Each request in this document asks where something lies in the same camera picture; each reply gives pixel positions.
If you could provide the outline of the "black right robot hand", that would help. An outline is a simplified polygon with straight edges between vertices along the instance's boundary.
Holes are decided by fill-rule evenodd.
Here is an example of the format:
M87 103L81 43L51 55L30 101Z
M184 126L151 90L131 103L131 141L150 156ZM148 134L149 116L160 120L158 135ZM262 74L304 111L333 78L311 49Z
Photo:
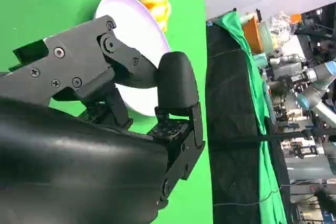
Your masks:
M1 74L1 223L151 223L205 143L183 52L154 65L103 16Z

